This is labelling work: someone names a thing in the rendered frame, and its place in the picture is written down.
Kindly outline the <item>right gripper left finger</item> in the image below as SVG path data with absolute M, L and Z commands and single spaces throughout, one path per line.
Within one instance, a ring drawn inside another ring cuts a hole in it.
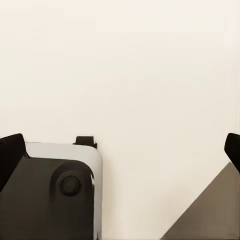
M 0 193 L 26 152 L 21 133 L 0 138 Z

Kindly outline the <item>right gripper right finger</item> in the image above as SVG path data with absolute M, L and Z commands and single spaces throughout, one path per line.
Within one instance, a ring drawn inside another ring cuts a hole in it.
M 224 151 L 240 173 L 240 135 L 228 133 Z

